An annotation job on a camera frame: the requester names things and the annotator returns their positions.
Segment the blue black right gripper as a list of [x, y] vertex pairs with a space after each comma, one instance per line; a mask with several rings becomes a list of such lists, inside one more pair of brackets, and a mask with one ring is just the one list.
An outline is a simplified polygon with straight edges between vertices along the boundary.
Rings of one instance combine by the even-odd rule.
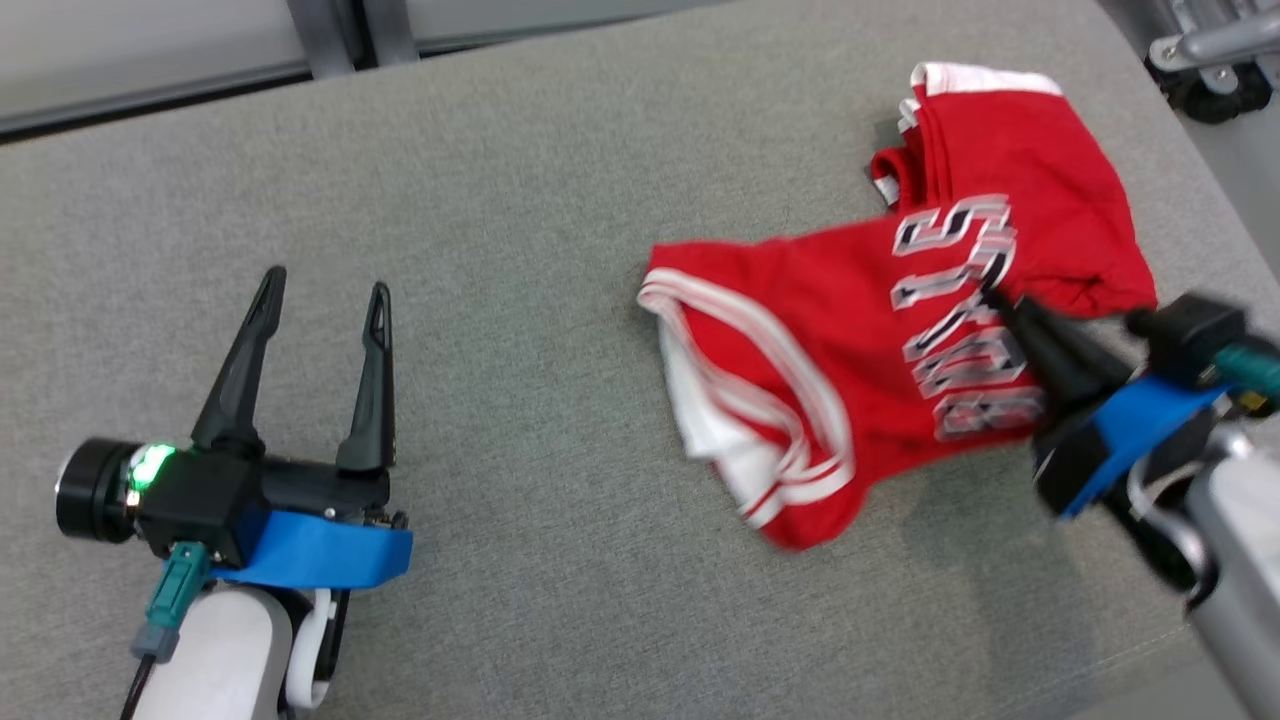
[[[1078, 516], [1139, 461], [1155, 478], [1201, 457], [1226, 387], [1185, 389], [1152, 375], [1125, 386], [1134, 366], [1071, 319], [1028, 295], [1012, 299], [1002, 290], [984, 290], [984, 301], [1028, 361], [1047, 416], [1061, 416], [1032, 442], [1036, 492], [1052, 516]], [[1106, 395], [1103, 402], [1062, 416], [1071, 397]]]

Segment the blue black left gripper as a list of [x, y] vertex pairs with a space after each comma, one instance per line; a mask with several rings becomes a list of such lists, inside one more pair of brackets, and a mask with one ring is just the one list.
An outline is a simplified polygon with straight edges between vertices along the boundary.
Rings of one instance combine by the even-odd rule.
[[[191, 432], [200, 452], [165, 442], [109, 438], [84, 441], [64, 462], [55, 484], [55, 521], [67, 537], [120, 544], [141, 541], [140, 492], [172, 454], [233, 454], [260, 462], [271, 512], [247, 568], [218, 568], [218, 579], [284, 589], [364, 591], [404, 575], [415, 536], [399, 514], [378, 518], [375, 507], [340, 496], [355, 479], [316, 462], [265, 456], [253, 424], [262, 364], [279, 325], [287, 283], [283, 265], [264, 274], [229, 352]], [[372, 284], [361, 332], [364, 363], [349, 433], [335, 464], [342, 471], [384, 471], [396, 462], [396, 378], [390, 290]]]

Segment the red Bulls 23 shorts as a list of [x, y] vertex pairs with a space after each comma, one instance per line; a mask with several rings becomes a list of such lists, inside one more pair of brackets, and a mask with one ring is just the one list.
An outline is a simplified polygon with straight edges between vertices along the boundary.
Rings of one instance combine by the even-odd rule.
[[1079, 318], [1157, 304], [1125, 188], [1048, 76], [923, 61], [900, 102], [902, 142], [870, 160], [890, 209], [948, 210], [1007, 200], [1018, 249], [1004, 288]]

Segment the red white Bulls jersey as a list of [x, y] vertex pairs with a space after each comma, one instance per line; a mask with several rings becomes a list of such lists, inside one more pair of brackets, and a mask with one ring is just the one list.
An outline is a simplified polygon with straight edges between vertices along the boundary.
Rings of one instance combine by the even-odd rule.
[[760, 243], [658, 243], [637, 304], [687, 456], [750, 528], [804, 551], [876, 483], [1025, 439], [1044, 395], [983, 299], [1016, 256], [1002, 195]]

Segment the black caster wheel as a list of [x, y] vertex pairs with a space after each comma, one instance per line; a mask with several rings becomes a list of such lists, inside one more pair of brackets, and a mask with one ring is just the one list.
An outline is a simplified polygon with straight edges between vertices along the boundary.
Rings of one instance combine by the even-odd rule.
[[1144, 64], [1170, 108], [1220, 126], [1280, 92], [1280, 0], [1156, 0]]

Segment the grey partition post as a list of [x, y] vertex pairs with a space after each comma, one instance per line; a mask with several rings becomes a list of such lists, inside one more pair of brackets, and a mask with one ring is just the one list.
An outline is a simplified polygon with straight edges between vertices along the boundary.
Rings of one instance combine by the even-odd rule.
[[379, 67], [399, 67], [420, 60], [410, 22], [408, 0], [358, 0], [367, 38]]
[[315, 79], [355, 73], [339, 0], [284, 0]]

